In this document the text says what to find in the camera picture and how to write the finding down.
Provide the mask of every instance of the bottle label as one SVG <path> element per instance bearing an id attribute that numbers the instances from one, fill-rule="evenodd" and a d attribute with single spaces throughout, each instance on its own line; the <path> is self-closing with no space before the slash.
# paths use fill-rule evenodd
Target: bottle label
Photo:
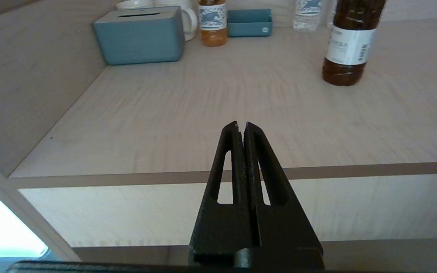
<path id="1" fill-rule="evenodd" d="M 203 30 L 220 30 L 227 25 L 225 3 L 214 6 L 198 6 L 200 10 L 200 28 Z"/>
<path id="2" fill-rule="evenodd" d="M 295 14 L 298 16 L 315 16 L 321 12 L 321 0 L 297 0 Z"/>
<path id="3" fill-rule="evenodd" d="M 333 26 L 326 58 L 337 64 L 356 65 L 366 63 L 373 34 L 371 30 L 345 30 Z"/>

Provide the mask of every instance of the brown bottle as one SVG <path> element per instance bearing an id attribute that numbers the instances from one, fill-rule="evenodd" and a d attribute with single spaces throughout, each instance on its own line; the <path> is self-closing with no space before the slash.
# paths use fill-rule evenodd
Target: brown bottle
<path id="1" fill-rule="evenodd" d="M 227 9 L 225 0 L 199 0 L 201 43 L 218 47 L 227 43 Z"/>
<path id="2" fill-rule="evenodd" d="M 354 85 L 364 72 L 385 0 L 338 0 L 323 80 Z"/>

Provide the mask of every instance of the shelf surface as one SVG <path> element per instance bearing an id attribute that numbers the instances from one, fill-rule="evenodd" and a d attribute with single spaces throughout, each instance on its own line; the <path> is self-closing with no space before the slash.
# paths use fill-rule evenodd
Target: shelf surface
<path id="1" fill-rule="evenodd" d="M 203 174 L 235 120 L 284 168 L 437 162 L 437 19 L 382 23 L 351 87 L 321 79 L 328 36 L 196 38 L 178 62 L 109 66 L 11 177 Z"/>
<path id="2" fill-rule="evenodd" d="M 290 183 L 320 241 L 437 238 L 437 174 Z M 108 247 L 187 245 L 204 190 L 190 183 L 20 192 L 71 247 Z M 221 183 L 217 201 L 232 204 L 232 196 L 232 183 Z M 270 204 L 267 194 L 263 200 Z"/>

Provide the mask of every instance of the blue storage box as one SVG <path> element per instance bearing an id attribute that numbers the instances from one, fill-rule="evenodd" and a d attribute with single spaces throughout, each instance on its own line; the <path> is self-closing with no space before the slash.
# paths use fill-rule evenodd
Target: blue storage box
<path id="1" fill-rule="evenodd" d="M 183 55 L 180 7 L 111 11 L 93 23 L 108 64 L 177 61 Z"/>
<path id="2" fill-rule="evenodd" d="M 229 10 L 227 30 L 229 37 L 270 36 L 271 9 Z"/>

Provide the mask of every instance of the bottle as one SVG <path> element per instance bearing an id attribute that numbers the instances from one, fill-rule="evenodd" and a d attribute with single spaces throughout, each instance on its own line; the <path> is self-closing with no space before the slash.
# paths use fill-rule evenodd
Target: bottle
<path id="1" fill-rule="evenodd" d="M 218 47 L 227 43 L 225 0 L 199 0 L 201 43 Z"/>
<path id="2" fill-rule="evenodd" d="M 354 85 L 364 72 L 385 0 L 338 0 L 323 80 Z"/>
<path id="3" fill-rule="evenodd" d="M 295 31 L 314 31 L 321 19 L 321 0 L 296 0 L 293 29 Z"/>

